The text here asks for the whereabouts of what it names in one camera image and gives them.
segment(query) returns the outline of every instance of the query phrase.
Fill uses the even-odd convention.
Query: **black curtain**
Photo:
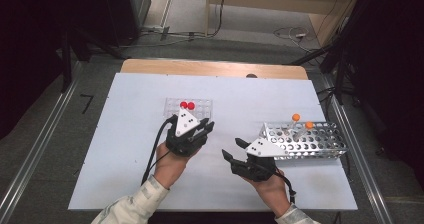
[[[423,11],[424,0],[372,0],[348,45],[351,80],[381,145],[414,168],[422,187]]]
[[[0,138],[63,70],[60,29],[43,0],[0,0]]]

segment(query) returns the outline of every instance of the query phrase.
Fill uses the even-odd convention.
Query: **black cable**
[[[351,168],[350,168],[349,155],[347,153],[345,153],[345,157],[346,157],[346,166],[347,166],[346,176],[347,176],[347,179],[348,179],[349,182],[353,182],[352,178],[350,178]]]
[[[224,0],[221,0],[220,6],[221,7],[220,7],[220,10],[219,10],[219,24],[218,24],[218,28],[215,30],[215,32],[212,35],[205,36],[203,32],[168,32],[168,33],[166,33],[166,35],[176,35],[176,36],[190,37],[190,33],[193,33],[193,34],[201,34],[201,35],[193,35],[193,36],[195,36],[195,37],[202,37],[202,38],[211,38],[211,37],[216,36],[218,34],[218,32],[220,31],[221,26],[222,26],[222,12],[223,12],[223,9],[224,9]],[[150,33],[153,32],[155,34],[160,34],[160,35],[163,34],[161,32],[156,32],[156,31],[147,31],[147,32],[150,32]]]
[[[325,96],[323,99],[319,100],[319,103],[323,102],[323,101],[327,101],[328,98],[330,98],[330,94],[334,91],[334,90],[328,90],[330,93],[327,94],[327,96]]]
[[[333,12],[334,8],[336,7],[337,1],[338,1],[338,0],[334,1],[333,7],[332,7],[332,8],[331,8],[331,10],[327,13],[327,15],[324,17],[324,19],[322,20],[321,25],[319,26],[318,31],[317,31],[317,33],[316,33],[316,35],[315,35],[315,36],[316,36],[316,38],[318,38],[318,34],[319,34],[319,32],[321,31],[321,27],[322,27],[322,24],[324,24],[325,19],[327,19],[327,17],[328,17],[328,16],[329,16],[329,15]]]
[[[339,223],[342,224],[342,213],[341,212],[336,213],[336,217],[334,218],[333,224],[336,224],[337,221],[339,221]]]
[[[343,11],[343,17],[346,15],[346,12],[347,12],[347,10],[349,9],[349,6],[350,6],[350,4],[352,4],[352,2],[353,2],[353,0],[350,0],[349,1],[349,3],[347,4],[347,6],[346,6],[346,9]],[[342,27],[343,26],[343,24],[344,24],[344,22],[345,22],[345,20],[343,20],[343,22],[340,24],[340,27]]]
[[[165,122],[162,124],[162,126],[159,128],[159,132],[158,132],[158,134],[157,134],[157,136],[156,136],[155,143],[153,144],[152,153],[150,154],[149,162],[147,163],[146,171],[144,172],[144,175],[143,175],[143,179],[142,179],[141,184],[143,184],[143,183],[147,180],[147,178],[148,178],[148,176],[149,176],[150,170],[151,170],[151,168],[152,168],[152,166],[150,166],[150,164],[152,163],[153,156],[155,155],[156,148],[157,148],[158,143],[159,143],[159,138],[160,138],[160,135],[162,134],[163,129],[165,128],[165,126],[166,126],[168,123],[173,122],[173,121],[174,121],[175,119],[177,119],[177,118],[178,118],[178,116],[176,116],[176,115],[172,115],[170,118],[166,119],[166,120],[165,120]]]
[[[321,94],[321,93],[323,93],[323,92],[333,91],[333,90],[334,90],[334,87],[329,87],[329,88],[326,88],[326,89],[324,89],[324,90],[318,91],[318,92],[317,92],[317,95],[319,95],[319,94]]]
[[[324,106],[324,108],[325,108],[325,114],[324,114],[324,116],[325,116],[325,119],[328,122],[330,121],[330,116],[329,116],[328,109],[330,107],[331,98],[333,98],[333,95],[334,95],[334,90],[330,91],[330,93],[324,99],[320,100],[320,103],[323,102],[323,101],[325,101],[325,106]]]
[[[156,165],[156,163],[158,163],[160,160],[162,160],[162,158],[166,157],[166,155],[168,155],[171,152],[171,150],[168,150],[163,156],[161,156],[160,158],[158,158],[150,167],[149,172],[153,169],[153,167]]]
[[[215,19],[217,19],[217,13],[216,13],[216,9],[217,9],[217,7],[218,7],[218,5],[215,3],[215,7],[214,7],[214,17],[215,17]]]
[[[287,179],[287,177],[285,177],[285,176],[283,176],[283,175],[281,175],[277,170],[278,170],[278,167],[277,166],[274,166],[275,167],[275,172],[272,172],[272,171],[270,171],[270,170],[268,170],[267,168],[265,168],[265,167],[263,167],[263,166],[261,166],[261,165],[258,165],[258,164],[256,164],[256,163],[250,163],[250,164],[252,164],[254,167],[256,167],[256,168],[259,168],[259,169],[261,169],[261,170],[263,170],[263,171],[266,171],[266,172],[268,172],[268,173],[270,173],[270,174],[272,174],[272,175],[276,175],[276,176],[278,176],[279,178],[281,178],[281,179],[283,179],[284,180],[284,182],[287,184],[287,186],[289,187],[289,194],[290,194],[290,202],[291,203],[295,203],[295,196],[296,196],[296,192],[293,190],[293,188],[292,188],[292,185],[291,185],[291,182],[289,181],[289,179]]]
[[[319,65],[321,65],[321,63],[320,63],[320,62],[319,62],[316,58],[314,58],[314,60],[316,61],[316,63],[318,63],[318,66],[319,66]],[[308,62],[308,63],[309,63],[309,65],[311,65],[311,66],[316,66],[315,64],[312,64],[310,61],[307,61],[307,62]]]

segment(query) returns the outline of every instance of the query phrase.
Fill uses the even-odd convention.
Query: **floor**
[[[169,32],[205,32],[205,0],[153,0],[147,27],[169,27]],[[320,48],[307,13],[210,5],[208,33],[218,40],[242,41],[273,45],[300,46],[305,50]],[[304,33],[303,39],[296,34]]]
[[[123,48],[126,55],[133,58],[173,58],[190,60],[217,60],[264,64],[285,64],[305,55],[305,51],[288,40],[287,45],[263,43],[247,40],[227,40],[224,38],[183,41],[181,37],[168,37],[163,45],[159,35],[146,35],[132,47]],[[326,88],[323,75],[318,71],[322,58],[304,63],[308,77],[317,91]],[[78,171],[101,115],[104,102],[115,73],[120,71],[122,60],[96,51],[89,63],[77,63],[74,69],[75,87],[67,99],[66,108],[53,126],[44,154],[34,165],[28,183],[8,223],[89,223],[98,211],[70,212],[67,210]],[[62,85],[58,77],[27,111],[19,124],[7,137],[0,140],[0,191],[6,194],[11,181],[16,177],[43,126],[54,110]],[[87,106],[86,96],[93,96]],[[354,105],[350,96],[344,96],[346,114],[352,125],[368,167],[384,197],[392,223],[423,223],[423,190],[415,180],[412,170],[403,162],[377,156],[379,144],[361,107]],[[330,120],[337,120],[334,109],[329,108]],[[346,158],[342,162],[346,173],[350,172],[352,192],[358,210],[342,212],[343,223],[378,223],[370,199],[358,173],[357,163],[350,157],[350,168]],[[310,211],[306,213],[321,223],[333,223],[336,213]],[[207,223],[273,223],[270,213],[156,213],[151,223],[199,223],[207,218]]]

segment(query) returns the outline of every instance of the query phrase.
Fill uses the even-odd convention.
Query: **white tabletop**
[[[100,210],[138,189],[164,121],[166,98],[212,100],[215,127],[161,203],[165,211],[269,210],[250,184],[231,173],[221,150],[245,161],[234,138],[255,140],[263,122],[289,121],[293,113],[301,121],[325,121],[307,80],[116,74],[70,210]],[[277,166],[297,191],[298,207],[357,209],[340,160],[278,161]]]

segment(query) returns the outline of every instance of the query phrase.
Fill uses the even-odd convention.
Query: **red ball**
[[[181,102],[180,107],[182,107],[184,109],[187,108],[187,102]]]
[[[187,107],[188,107],[189,110],[193,110],[195,106],[196,105],[194,105],[193,102],[189,102],[188,105],[187,105]]]

